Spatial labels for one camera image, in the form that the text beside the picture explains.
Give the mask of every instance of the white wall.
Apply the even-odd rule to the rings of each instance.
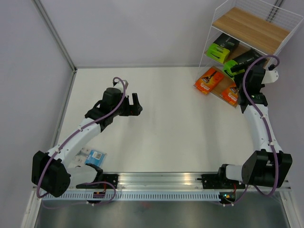
[[[286,0],[283,8],[304,15],[304,1]],[[297,197],[304,220],[304,24],[291,38],[279,57],[280,78],[264,89],[269,103],[269,115],[276,137],[284,152],[293,157],[289,180]]]
[[[71,70],[31,0],[0,6],[0,226],[19,227],[32,157],[51,144]]]
[[[77,67],[199,64],[225,0],[42,0]]]

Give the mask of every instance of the wooden shelf board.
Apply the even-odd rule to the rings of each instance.
[[[215,66],[212,66],[213,69],[221,72],[224,75],[224,78],[220,81],[220,83],[217,84],[217,86],[211,90],[211,93],[214,94],[215,96],[219,97],[223,101],[225,101],[227,104],[236,107],[238,103],[235,103],[234,105],[230,104],[228,101],[226,101],[224,98],[222,98],[221,94],[222,92],[227,89],[234,81],[229,78],[227,75],[225,75],[220,69],[218,69]]]
[[[289,34],[289,31],[237,7],[212,25],[267,54],[274,54]]]

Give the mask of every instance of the metal frame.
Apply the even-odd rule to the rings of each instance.
[[[67,52],[66,47],[64,46],[60,36],[58,35],[51,19],[48,16],[46,9],[44,8],[43,4],[40,0],[32,0],[33,4],[35,5],[37,11],[41,15],[43,21],[45,22],[47,29],[50,31],[52,37],[54,38],[59,50],[61,51],[63,57],[66,59],[67,63],[71,67],[71,69],[75,72],[77,70],[73,60],[71,59],[69,53]]]

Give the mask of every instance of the white table surface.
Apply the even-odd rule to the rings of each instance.
[[[59,141],[76,129],[112,86],[112,78],[119,76],[129,82],[129,95],[138,94],[143,111],[140,116],[116,117],[88,143],[107,153],[104,171],[217,171],[223,163],[243,164],[253,153],[245,117],[239,107],[196,90],[197,71],[197,67],[79,69]]]

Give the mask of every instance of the wire shelf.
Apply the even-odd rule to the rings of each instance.
[[[225,1],[215,9],[199,64],[198,77],[201,76],[201,67],[205,67],[207,63],[210,63],[209,57],[205,55],[206,51],[221,33],[228,34],[239,40],[243,46],[253,48],[262,55],[278,55],[295,34],[303,20],[304,17],[299,14],[262,0]],[[274,62],[275,60],[271,59],[266,67]]]

